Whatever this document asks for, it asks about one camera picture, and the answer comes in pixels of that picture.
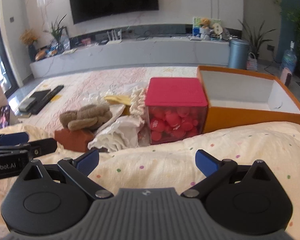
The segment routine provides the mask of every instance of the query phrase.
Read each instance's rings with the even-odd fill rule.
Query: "red lid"
[[[202,106],[208,105],[197,78],[151,78],[146,106]]]

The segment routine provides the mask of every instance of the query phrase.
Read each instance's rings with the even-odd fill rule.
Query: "red plastic cube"
[[[151,78],[145,103],[151,144],[202,132],[208,102],[197,78]]]

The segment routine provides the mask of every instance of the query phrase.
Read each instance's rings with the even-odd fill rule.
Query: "black door frame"
[[[2,36],[1,36],[1,30],[0,30],[0,57],[1,60],[3,62],[4,68],[6,70],[7,73],[7,77],[9,79],[9,82],[11,84],[11,88],[9,90],[7,90],[4,94],[5,96],[8,98],[9,96],[11,96],[19,87],[17,84],[17,81],[13,75],[11,66],[10,66],[10,62],[8,60],[8,56],[7,56],[7,52],[6,49],[4,47],[3,44],[3,40],[2,40]]]

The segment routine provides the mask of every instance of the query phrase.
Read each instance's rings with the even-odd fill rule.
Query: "cream colored blanket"
[[[17,125],[1,133],[26,131],[31,140],[49,135],[27,125]],[[180,194],[204,179],[194,156],[203,149],[216,158],[234,159],[238,164],[252,164],[263,159],[274,172],[293,204],[293,215],[287,232],[300,239],[300,125],[271,122],[215,131],[180,142],[128,149],[115,154],[100,154],[98,167],[90,178],[114,194],[120,187],[175,187]],[[80,153],[64,150],[41,157],[44,164],[56,163],[64,157],[76,158]],[[0,181],[0,205],[15,178]],[[0,215],[0,236],[7,233]]]

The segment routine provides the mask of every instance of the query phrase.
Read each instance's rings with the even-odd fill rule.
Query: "power outlet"
[[[274,46],[267,45],[267,50],[274,52]]]

